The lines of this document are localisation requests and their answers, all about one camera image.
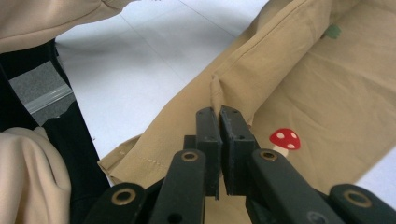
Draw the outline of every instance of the embroidered mushroom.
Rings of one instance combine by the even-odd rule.
[[[289,150],[297,150],[301,145],[297,133],[286,128],[276,130],[270,136],[270,141],[275,144],[273,150],[279,152],[284,157],[288,156]]]

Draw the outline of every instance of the beige fabric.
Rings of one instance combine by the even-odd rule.
[[[69,175],[42,128],[0,133],[0,191],[0,223],[69,223]]]
[[[289,160],[313,187],[327,193],[335,184],[355,182],[396,145],[395,4],[270,1],[140,138],[100,165],[116,183],[148,187],[166,175],[183,136],[195,134],[195,112],[229,105],[252,124],[262,147],[273,147],[268,138],[279,128],[297,132],[302,147]],[[341,35],[319,39],[332,23]],[[246,214],[221,213],[245,210],[243,200],[228,200],[207,202],[217,207],[206,210],[209,223],[248,223]]]
[[[0,0],[0,53],[46,43],[73,26],[103,20],[133,0]]]

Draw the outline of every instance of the white floor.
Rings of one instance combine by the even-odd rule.
[[[120,15],[57,37],[92,140],[103,158],[141,134],[221,53],[266,0],[132,2]],[[396,208],[396,149],[359,185]]]

